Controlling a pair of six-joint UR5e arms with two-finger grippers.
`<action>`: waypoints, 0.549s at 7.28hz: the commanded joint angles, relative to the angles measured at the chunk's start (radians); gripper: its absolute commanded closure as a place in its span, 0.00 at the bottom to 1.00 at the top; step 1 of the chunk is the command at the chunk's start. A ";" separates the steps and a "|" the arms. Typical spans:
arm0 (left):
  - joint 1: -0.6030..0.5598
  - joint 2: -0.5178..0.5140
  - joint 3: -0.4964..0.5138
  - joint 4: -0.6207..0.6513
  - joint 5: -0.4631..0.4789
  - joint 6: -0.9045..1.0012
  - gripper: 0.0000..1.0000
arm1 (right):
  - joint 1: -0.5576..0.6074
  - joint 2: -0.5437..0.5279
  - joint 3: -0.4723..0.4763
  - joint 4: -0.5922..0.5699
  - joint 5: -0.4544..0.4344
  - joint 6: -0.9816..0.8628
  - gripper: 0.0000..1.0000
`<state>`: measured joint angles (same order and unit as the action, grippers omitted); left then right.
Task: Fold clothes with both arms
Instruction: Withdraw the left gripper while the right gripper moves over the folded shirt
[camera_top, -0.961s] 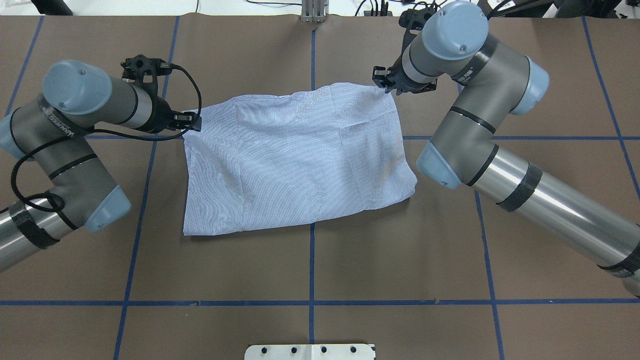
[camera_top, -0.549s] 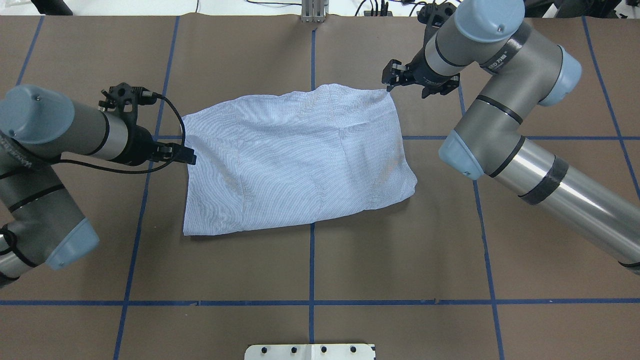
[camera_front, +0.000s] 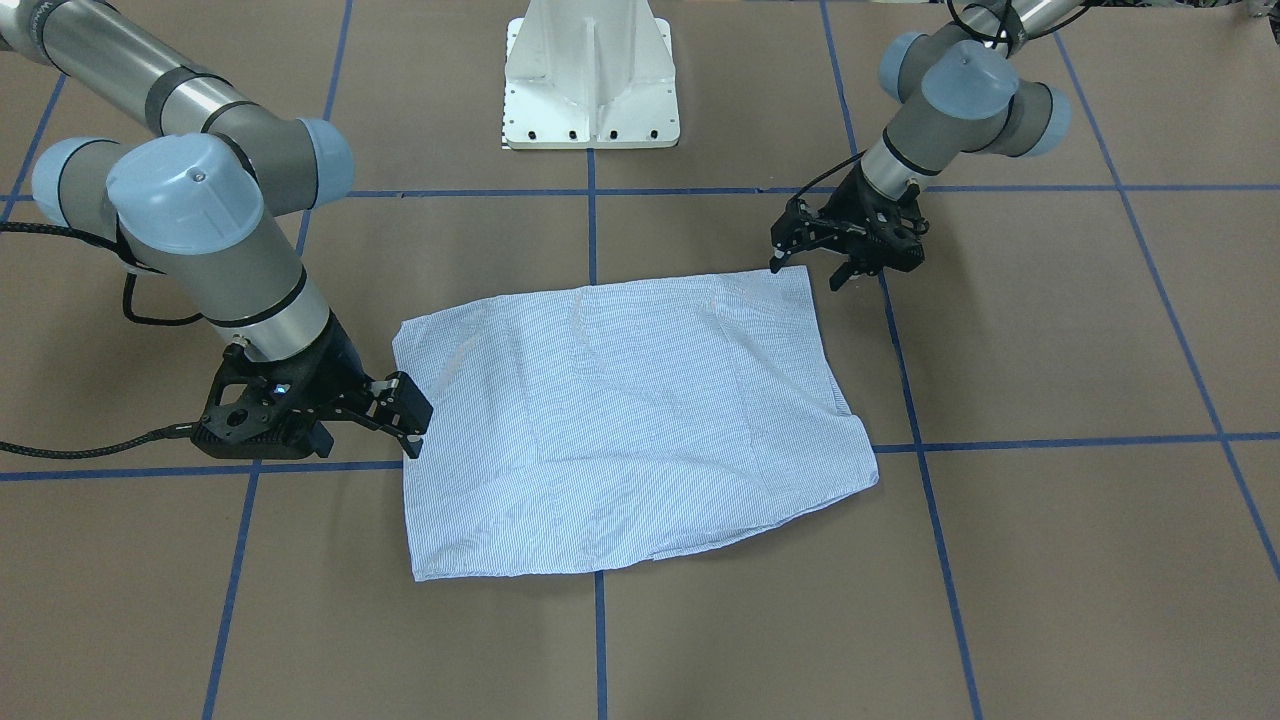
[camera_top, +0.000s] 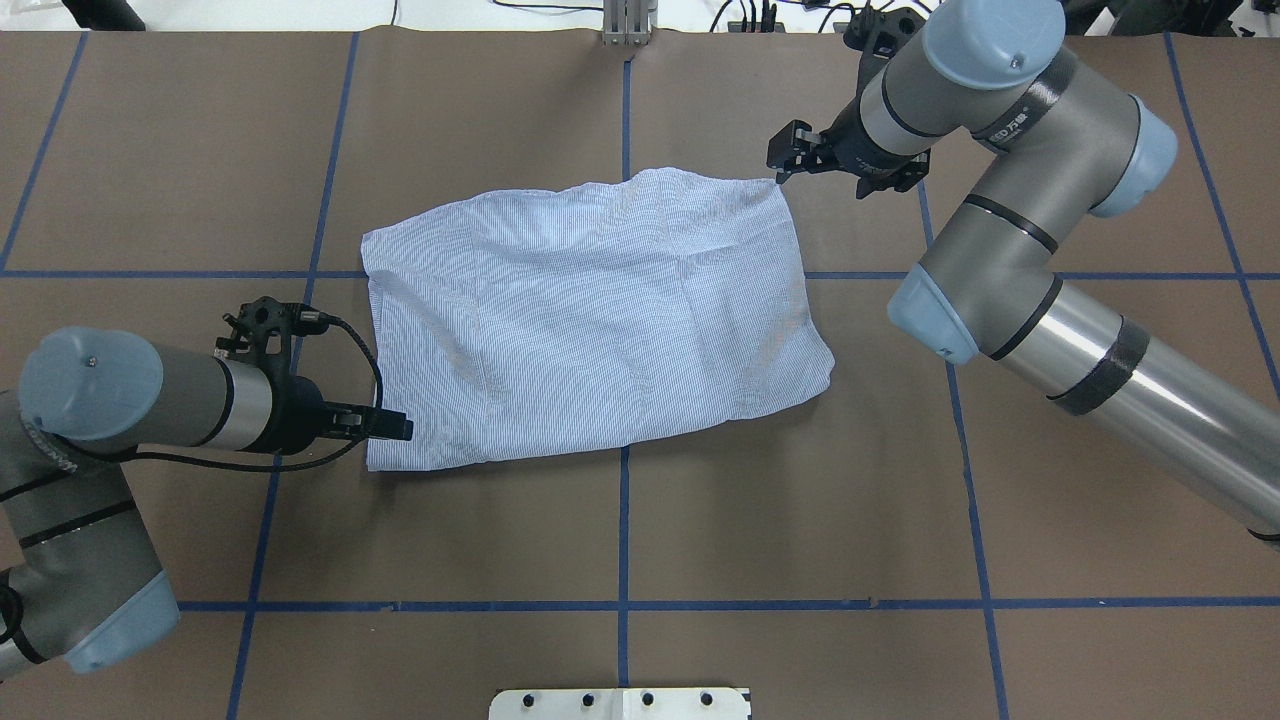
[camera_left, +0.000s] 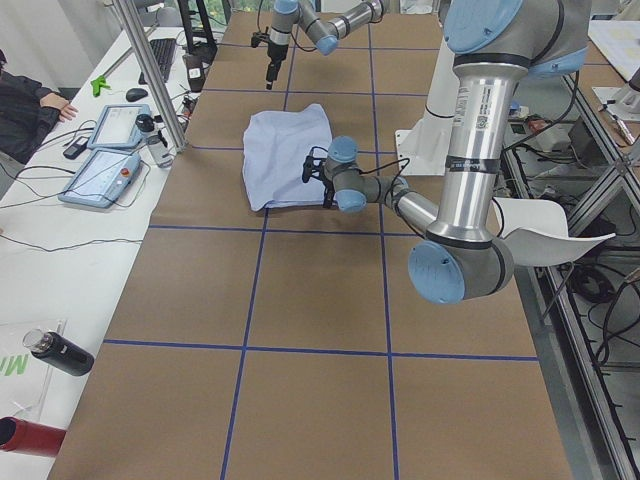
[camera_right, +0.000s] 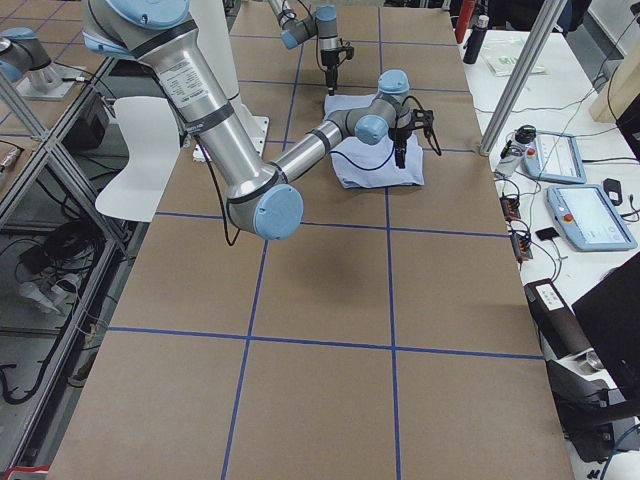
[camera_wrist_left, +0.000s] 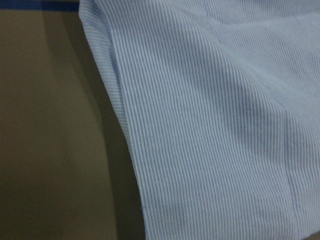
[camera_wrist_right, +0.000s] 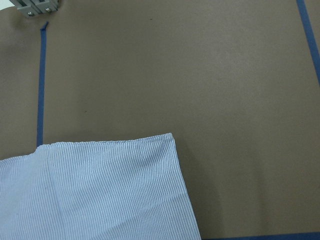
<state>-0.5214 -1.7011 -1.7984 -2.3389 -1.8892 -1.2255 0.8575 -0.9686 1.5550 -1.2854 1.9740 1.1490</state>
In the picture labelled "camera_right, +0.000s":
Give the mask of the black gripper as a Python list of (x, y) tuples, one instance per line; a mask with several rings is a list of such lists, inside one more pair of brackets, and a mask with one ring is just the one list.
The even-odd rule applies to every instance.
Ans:
[(390, 130), (390, 139), (393, 141), (394, 148), (394, 161), (397, 168), (406, 168), (406, 149), (410, 136), (411, 130), (408, 127), (392, 128)]
[(338, 89), (338, 65), (340, 62), (338, 49), (321, 49), (320, 62), (325, 73), (325, 83), (328, 95), (333, 95)]

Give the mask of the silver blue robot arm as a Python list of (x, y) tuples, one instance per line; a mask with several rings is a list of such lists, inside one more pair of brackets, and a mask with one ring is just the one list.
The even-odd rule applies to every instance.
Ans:
[(293, 181), (348, 137), (375, 145), (404, 128), (410, 120), (403, 103), (408, 77), (402, 70), (384, 72), (368, 106), (331, 113), (275, 161), (264, 162), (197, 44), (199, 25), (191, 12), (187, 1), (86, 1), (85, 44), (153, 70), (185, 130), (212, 154), (227, 184), (228, 219), (266, 240), (287, 238), (304, 212)]
[(345, 53), (346, 60), (353, 57), (353, 48), (338, 36), (336, 7), (320, 6), (299, 19), (287, 1), (269, 1), (268, 4), (281, 27), (280, 37), (287, 49), (302, 45), (311, 38), (317, 40), (318, 66), (325, 74), (328, 95), (333, 96), (338, 89), (340, 55)]

